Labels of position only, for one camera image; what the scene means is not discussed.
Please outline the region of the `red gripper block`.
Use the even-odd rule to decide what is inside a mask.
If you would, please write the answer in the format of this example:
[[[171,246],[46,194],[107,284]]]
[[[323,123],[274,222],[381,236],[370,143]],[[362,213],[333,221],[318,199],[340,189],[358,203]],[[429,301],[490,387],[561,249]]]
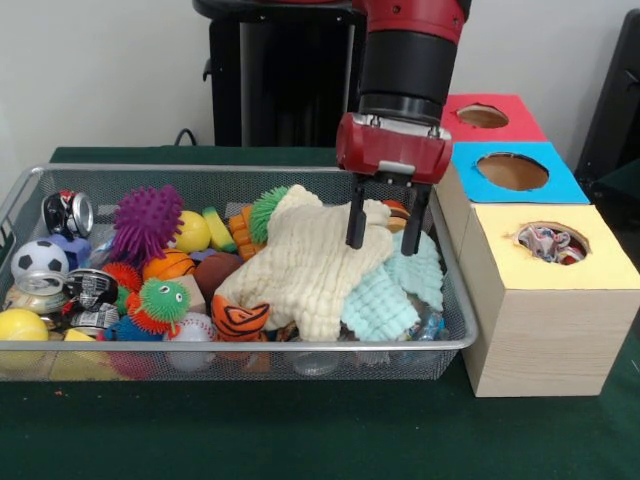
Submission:
[[[353,175],[346,243],[362,248],[366,229],[366,177],[396,174],[416,185],[412,210],[402,237],[401,252],[418,252],[431,187],[440,182],[451,160],[450,133],[436,125],[422,125],[372,114],[344,114],[336,135],[338,166]]]

